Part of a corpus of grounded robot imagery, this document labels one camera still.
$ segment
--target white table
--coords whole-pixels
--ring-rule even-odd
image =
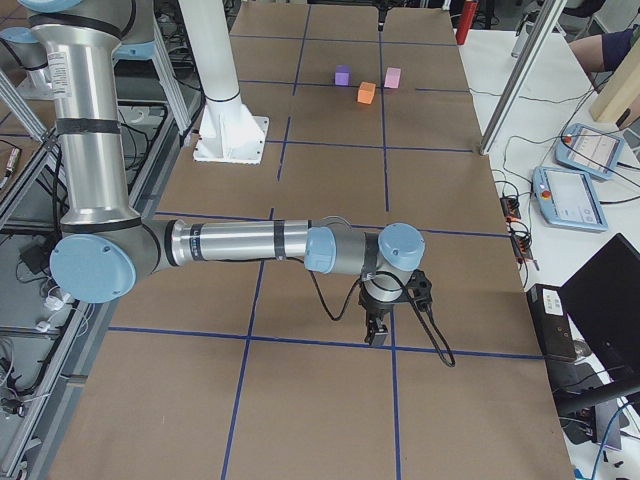
[[[516,62],[510,55],[514,43],[514,32],[480,30],[469,32],[466,44],[460,47],[460,53],[472,90],[497,94],[502,92]],[[580,96],[590,87],[589,80],[580,69],[565,40],[559,34],[553,34],[547,40],[520,95],[564,100]],[[480,128],[484,132],[499,97],[479,93],[473,93],[473,95]],[[596,94],[594,93],[578,111],[571,123],[580,122],[607,132],[616,130],[613,124],[598,124],[591,119],[588,108],[595,99]],[[552,104],[523,98],[516,100],[505,126],[489,152],[492,168],[503,169],[505,147],[509,138],[514,135],[535,141],[557,136],[574,113],[578,102],[578,100],[574,100]],[[507,151],[507,167],[525,178],[531,178],[532,171],[536,166],[542,163],[545,165],[555,163],[553,151],[545,157],[552,145],[552,141],[543,145],[534,145],[514,138]],[[625,147],[620,161],[639,165],[629,147]],[[618,171],[640,183],[640,172],[624,168],[618,168]],[[527,182],[515,175],[505,173],[506,179],[514,183],[520,193],[529,190],[530,186]],[[496,180],[503,179],[499,172],[494,172],[494,176]],[[499,191],[502,190],[502,186],[497,184]],[[616,176],[607,182],[596,182],[596,191],[601,201],[629,198],[640,194],[638,190]],[[508,186],[506,192],[513,193],[511,187]],[[609,224],[609,230],[605,233],[588,233],[550,227],[542,218],[535,200],[530,209],[528,196],[522,196],[520,202],[523,221],[532,230],[532,251],[540,268],[538,271],[529,264],[525,289],[534,283],[562,285],[618,232],[622,232],[636,248],[640,249],[640,222],[638,221],[640,220],[640,200],[603,207]],[[521,274],[524,281],[524,268]],[[602,369],[597,360],[590,360],[590,363],[594,369]],[[606,375],[601,376],[603,381],[608,381]],[[633,428],[633,425],[625,430],[638,435],[638,431]],[[609,453],[611,462],[600,464],[596,475],[597,479],[615,479],[617,477],[633,479],[640,476],[640,442],[623,437],[622,444],[622,453]],[[567,440],[567,448],[574,465],[581,470],[583,475],[590,476],[597,446],[592,444],[574,446]],[[612,463],[619,459],[624,460],[625,464],[616,469]]]

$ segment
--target cardboard table surface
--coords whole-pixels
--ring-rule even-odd
[[[457,366],[404,306],[365,346],[357,300],[331,322],[294,262],[160,272],[121,300],[51,480],[571,478],[448,14],[376,25],[368,7],[244,3],[232,45],[243,101],[271,120],[262,163],[184,148],[156,219],[411,223]],[[353,282],[320,276],[334,312]]]

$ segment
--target black monitor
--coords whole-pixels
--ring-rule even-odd
[[[558,293],[614,382],[640,375],[640,253],[629,241],[615,235]]]

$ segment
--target purple cube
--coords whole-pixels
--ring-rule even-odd
[[[338,65],[336,67],[336,78],[335,78],[336,85],[340,87],[348,87],[350,73],[351,71],[349,70],[348,65]]]

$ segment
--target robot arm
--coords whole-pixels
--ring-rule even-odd
[[[102,303],[158,270],[191,261],[300,257],[310,271],[361,278],[366,340],[382,344],[382,319],[395,303],[408,301],[405,285],[415,279],[424,253],[415,228],[394,224],[371,234],[336,218],[143,223],[129,206],[112,56],[136,15],[148,11],[138,8],[138,0],[115,0],[108,9],[103,0],[20,3],[30,9],[32,32],[45,45],[52,69],[70,204],[60,222],[64,238],[51,255],[53,277],[63,289],[79,300]],[[235,78],[235,71],[229,75]]]

